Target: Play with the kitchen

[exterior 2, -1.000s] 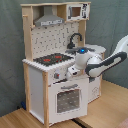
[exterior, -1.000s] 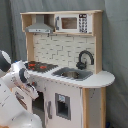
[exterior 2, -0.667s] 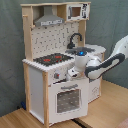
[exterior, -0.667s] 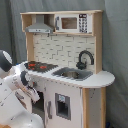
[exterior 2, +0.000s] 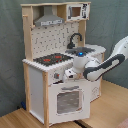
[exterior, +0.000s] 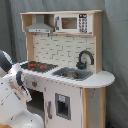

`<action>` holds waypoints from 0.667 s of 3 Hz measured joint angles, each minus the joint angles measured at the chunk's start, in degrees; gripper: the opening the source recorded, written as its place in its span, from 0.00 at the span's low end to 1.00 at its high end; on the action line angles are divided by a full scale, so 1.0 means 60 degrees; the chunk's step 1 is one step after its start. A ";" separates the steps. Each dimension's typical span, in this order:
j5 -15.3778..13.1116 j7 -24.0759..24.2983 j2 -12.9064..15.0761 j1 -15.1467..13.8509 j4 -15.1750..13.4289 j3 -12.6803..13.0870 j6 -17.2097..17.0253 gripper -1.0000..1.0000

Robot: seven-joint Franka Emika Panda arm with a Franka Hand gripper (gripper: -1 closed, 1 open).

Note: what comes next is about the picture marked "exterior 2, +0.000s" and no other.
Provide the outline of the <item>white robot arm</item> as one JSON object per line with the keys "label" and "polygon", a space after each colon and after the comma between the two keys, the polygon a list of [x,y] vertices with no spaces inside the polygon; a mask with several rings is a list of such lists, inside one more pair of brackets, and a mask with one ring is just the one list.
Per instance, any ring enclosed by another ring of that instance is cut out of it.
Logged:
{"label": "white robot arm", "polygon": [[63,80],[75,80],[78,74],[83,74],[88,81],[96,81],[109,70],[128,59],[128,36],[121,39],[114,47],[111,56],[100,63],[97,58],[79,52],[73,58],[73,67],[66,70]]}

